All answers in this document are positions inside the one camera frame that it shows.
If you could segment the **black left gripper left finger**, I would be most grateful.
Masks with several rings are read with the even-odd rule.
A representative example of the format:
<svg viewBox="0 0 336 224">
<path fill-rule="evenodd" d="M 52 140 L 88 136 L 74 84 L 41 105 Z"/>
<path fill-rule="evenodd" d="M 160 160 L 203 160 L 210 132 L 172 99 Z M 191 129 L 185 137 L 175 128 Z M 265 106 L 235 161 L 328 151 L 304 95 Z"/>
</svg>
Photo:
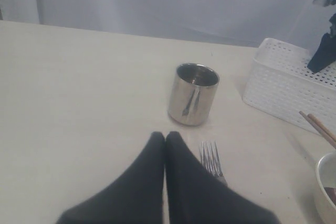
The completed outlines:
<svg viewBox="0 0 336 224">
<path fill-rule="evenodd" d="M 163 223 L 164 149 L 163 134 L 153 132 L 119 178 L 66 210 L 58 223 Z"/>
</svg>

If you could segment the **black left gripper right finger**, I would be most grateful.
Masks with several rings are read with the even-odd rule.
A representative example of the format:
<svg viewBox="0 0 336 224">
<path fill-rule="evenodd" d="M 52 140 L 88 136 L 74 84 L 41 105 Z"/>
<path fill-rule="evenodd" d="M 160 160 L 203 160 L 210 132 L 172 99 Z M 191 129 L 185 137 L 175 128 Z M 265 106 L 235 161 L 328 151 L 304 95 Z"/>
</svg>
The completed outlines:
<svg viewBox="0 0 336 224">
<path fill-rule="evenodd" d="M 179 132 L 166 136 L 165 154 L 170 223 L 279 223 L 273 212 L 211 175 Z"/>
</svg>

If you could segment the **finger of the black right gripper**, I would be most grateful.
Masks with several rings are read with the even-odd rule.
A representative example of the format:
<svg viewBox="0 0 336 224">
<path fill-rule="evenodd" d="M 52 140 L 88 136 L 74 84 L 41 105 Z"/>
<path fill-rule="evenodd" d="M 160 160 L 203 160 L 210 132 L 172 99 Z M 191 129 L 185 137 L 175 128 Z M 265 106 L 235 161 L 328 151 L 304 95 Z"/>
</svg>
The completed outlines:
<svg viewBox="0 0 336 224">
<path fill-rule="evenodd" d="M 318 73 L 335 62 L 335 14 L 329 19 L 329 22 L 331 23 L 330 32 L 322 36 L 316 53 L 307 65 L 312 73 Z"/>
</svg>

